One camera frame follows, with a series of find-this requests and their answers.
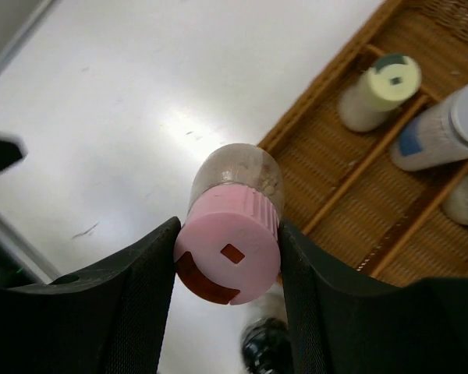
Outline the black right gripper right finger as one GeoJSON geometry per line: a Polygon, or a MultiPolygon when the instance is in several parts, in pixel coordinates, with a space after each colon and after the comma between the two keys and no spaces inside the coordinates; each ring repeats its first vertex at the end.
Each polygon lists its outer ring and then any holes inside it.
{"type": "Polygon", "coordinates": [[[404,288],[368,277],[279,227],[297,373],[468,373],[468,278],[404,288]]]}

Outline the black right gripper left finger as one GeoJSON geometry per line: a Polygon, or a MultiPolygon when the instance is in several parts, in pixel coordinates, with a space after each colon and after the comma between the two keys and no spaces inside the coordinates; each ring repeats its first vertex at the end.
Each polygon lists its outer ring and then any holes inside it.
{"type": "Polygon", "coordinates": [[[0,373],[155,373],[175,281],[173,217],[50,284],[0,288],[0,373]]]}

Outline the pink-cap spice bottle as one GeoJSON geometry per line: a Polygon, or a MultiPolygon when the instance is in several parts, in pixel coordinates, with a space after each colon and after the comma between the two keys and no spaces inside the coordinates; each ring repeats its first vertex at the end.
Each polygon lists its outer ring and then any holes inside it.
{"type": "Polygon", "coordinates": [[[195,175],[175,241],[175,268],[183,284],[222,305],[262,296],[280,272],[284,205],[282,171],[268,152],[234,143],[211,153],[195,175]]]}

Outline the silver-lid white shaker bottle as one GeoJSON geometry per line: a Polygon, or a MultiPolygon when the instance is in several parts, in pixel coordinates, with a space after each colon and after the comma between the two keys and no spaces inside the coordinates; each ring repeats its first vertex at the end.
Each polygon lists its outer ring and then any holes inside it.
{"type": "Polygon", "coordinates": [[[468,85],[411,120],[392,143],[390,157],[404,171],[468,159],[468,85]]]}

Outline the yellow-cap spice bottle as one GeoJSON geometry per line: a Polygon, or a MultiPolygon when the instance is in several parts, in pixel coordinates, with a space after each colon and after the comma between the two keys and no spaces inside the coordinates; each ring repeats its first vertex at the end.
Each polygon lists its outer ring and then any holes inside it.
{"type": "Polygon", "coordinates": [[[421,68],[410,56],[391,53],[378,58],[342,93],[342,124],[354,132],[376,129],[419,90],[421,81],[421,68]]]}

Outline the small black-cap pepper bottle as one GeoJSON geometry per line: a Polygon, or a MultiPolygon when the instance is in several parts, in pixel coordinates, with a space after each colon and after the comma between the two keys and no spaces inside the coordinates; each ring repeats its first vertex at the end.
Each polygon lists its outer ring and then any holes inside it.
{"type": "Polygon", "coordinates": [[[278,285],[247,304],[240,356],[245,373],[294,372],[285,300],[278,285]]]}

